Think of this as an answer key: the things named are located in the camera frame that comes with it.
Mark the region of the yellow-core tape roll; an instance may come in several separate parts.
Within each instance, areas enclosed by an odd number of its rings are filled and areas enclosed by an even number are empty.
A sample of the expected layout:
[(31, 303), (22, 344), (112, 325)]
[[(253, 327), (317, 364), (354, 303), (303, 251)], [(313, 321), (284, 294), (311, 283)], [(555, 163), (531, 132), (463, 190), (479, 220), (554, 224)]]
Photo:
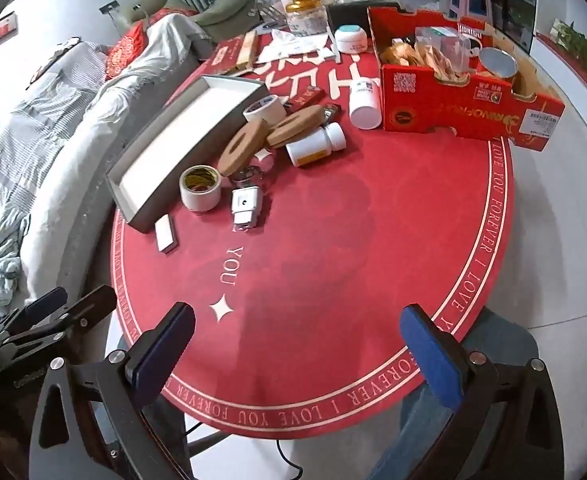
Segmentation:
[(191, 212), (202, 214), (219, 205), (222, 177), (216, 168), (196, 165), (187, 168), (179, 178), (183, 205)]

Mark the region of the white pill bottle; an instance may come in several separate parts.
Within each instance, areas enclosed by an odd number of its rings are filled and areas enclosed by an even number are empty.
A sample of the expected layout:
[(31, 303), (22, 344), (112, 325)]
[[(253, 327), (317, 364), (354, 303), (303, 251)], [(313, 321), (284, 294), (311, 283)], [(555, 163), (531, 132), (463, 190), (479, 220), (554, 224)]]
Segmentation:
[(359, 78), (350, 86), (349, 118), (355, 128), (371, 130), (382, 123), (380, 91), (373, 79)]

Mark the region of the narrow red lighter box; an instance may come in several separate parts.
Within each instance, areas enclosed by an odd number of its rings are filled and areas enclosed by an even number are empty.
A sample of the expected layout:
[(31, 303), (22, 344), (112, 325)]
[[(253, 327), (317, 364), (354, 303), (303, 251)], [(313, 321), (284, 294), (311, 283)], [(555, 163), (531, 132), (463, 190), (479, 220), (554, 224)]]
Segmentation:
[(341, 107), (338, 104), (330, 103), (323, 106), (324, 120), (323, 124), (328, 125), (340, 117)]

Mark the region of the steel hose clamp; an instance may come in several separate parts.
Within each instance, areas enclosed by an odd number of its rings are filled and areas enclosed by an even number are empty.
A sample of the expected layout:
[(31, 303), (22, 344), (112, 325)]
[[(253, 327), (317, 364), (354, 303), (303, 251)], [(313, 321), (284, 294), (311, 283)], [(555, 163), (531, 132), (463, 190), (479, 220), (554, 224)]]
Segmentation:
[(264, 174), (260, 167), (249, 165), (234, 172), (228, 180), (235, 188), (249, 188), (249, 186), (260, 186), (263, 177)]

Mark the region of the red cardboard box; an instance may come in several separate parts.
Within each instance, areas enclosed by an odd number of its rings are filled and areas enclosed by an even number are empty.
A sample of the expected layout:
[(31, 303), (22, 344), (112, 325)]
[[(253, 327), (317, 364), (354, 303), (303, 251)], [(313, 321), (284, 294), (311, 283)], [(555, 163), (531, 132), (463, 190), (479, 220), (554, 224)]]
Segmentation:
[[(526, 55), (516, 53), (513, 41), (491, 25), (474, 18), (453, 20), (442, 13), (417, 10), (400, 12), (390, 6), (367, 10), (371, 41), (380, 74), (382, 127), (394, 132), (427, 132), (451, 128), (467, 139), (512, 140), (522, 148), (543, 151), (551, 140), (565, 103), (550, 86), (542, 84)], [(446, 32), (467, 32), (481, 48), (498, 48), (516, 62), (513, 76), (499, 76), (484, 62), (472, 60), (469, 68), (447, 78), (435, 61), (394, 64), (389, 49), (394, 39), (418, 39), (416, 29), (441, 27)]]

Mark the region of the white bottle yellow label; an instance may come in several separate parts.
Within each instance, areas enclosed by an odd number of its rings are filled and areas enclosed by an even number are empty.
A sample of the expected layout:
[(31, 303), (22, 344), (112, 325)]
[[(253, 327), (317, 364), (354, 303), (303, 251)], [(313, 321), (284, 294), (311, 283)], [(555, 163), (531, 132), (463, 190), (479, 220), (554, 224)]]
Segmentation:
[(292, 165), (301, 167), (327, 157), (333, 152), (342, 151), (347, 146), (339, 122), (319, 127), (303, 138), (286, 144), (286, 151)]

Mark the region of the grey covered sofa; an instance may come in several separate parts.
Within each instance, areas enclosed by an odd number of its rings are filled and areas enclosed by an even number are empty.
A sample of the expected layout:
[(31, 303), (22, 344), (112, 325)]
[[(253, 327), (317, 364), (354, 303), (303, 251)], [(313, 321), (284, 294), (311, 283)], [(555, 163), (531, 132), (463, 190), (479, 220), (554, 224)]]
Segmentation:
[(105, 79), (105, 46), (80, 41), (30, 84), (0, 129), (0, 208), (30, 214), (0, 323), (56, 286), (81, 295), (114, 206), (109, 167), (212, 52), (178, 11), (144, 25), (147, 47), (119, 76)]

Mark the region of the wall picture frame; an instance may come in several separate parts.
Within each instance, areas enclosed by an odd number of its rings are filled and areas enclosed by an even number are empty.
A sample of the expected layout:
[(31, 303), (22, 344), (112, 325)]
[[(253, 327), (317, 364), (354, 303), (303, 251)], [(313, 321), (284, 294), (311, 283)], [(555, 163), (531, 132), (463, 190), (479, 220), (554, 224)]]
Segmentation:
[(14, 11), (0, 17), (0, 42), (16, 34), (18, 29), (17, 15)]

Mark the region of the small white box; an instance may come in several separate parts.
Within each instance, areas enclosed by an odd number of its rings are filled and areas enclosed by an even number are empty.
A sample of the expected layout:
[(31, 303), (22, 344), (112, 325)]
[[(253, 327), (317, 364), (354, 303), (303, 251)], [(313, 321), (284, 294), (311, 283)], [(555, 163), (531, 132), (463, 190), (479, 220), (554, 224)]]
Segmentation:
[(175, 235), (173, 221), (170, 214), (165, 214), (156, 221), (155, 234), (159, 252), (168, 254), (178, 246), (178, 239)]

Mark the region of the pink plastic stool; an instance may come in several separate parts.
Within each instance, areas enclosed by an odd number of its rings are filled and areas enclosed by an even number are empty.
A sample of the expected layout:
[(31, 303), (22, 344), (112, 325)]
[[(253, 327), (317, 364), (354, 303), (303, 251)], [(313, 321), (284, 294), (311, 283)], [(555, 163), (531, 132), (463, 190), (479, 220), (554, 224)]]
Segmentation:
[(450, 0), (450, 18), (476, 18), (476, 20), (493, 23), (491, 0)]

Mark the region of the white cream jar teal lid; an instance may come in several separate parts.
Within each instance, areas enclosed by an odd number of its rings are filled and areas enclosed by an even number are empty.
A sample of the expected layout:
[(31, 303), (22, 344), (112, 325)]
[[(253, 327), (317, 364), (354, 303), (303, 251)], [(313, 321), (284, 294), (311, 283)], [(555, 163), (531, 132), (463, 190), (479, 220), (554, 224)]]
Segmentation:
[(337, 50), (344, 54), (360, 54), (368, 48), (365, 30), (359, 25), (341, 25), (333, 34)]

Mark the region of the red cigarette box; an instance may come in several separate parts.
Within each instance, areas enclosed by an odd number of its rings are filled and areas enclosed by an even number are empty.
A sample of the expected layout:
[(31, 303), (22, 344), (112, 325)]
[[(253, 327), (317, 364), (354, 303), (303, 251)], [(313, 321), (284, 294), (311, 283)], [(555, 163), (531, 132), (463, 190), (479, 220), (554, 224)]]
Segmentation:
[(316, 86), (307, 86), (304, 90), (289, 98), (284, 107), (288, 115), (298, 112), (308, 106), (317, 104), (325, 98), (325, 91)]

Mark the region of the white power plug adapter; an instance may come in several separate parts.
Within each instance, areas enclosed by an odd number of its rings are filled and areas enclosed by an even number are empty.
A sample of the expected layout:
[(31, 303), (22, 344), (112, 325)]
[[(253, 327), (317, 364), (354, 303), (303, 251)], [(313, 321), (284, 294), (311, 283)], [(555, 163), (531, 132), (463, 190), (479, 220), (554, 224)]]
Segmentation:
[(235, 188), (232, 192), (232, 216), (235, 231), (254, 228), (262, 210), (263, 191), (260, 186)]

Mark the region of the white crumpled paper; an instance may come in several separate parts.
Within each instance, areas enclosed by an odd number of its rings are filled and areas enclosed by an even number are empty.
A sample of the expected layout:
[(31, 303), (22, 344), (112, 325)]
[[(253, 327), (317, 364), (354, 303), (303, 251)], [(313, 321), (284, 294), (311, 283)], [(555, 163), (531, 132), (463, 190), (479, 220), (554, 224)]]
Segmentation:
[(327, 32), (311, 36), (295, 36), (292, 32), (273, 30), (270, 38), (271, 41), (261, 48), (256, 59), (257, 64), (313, 53), (324, 61), (333, 60), (337, 64), (342, 62), (341, 53), (333, 44), (333, 37)]

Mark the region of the white tape roll blue print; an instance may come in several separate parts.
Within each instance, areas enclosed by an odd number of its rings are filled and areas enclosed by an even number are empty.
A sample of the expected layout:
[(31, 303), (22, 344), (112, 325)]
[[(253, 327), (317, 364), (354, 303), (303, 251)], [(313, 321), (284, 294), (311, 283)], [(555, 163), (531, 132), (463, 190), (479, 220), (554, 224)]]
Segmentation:
[(247, 106), (243, 115), (247, 122), (260, 118), (273, 127), (287, 117), (287, 112), (280, 97), (269, 94)]

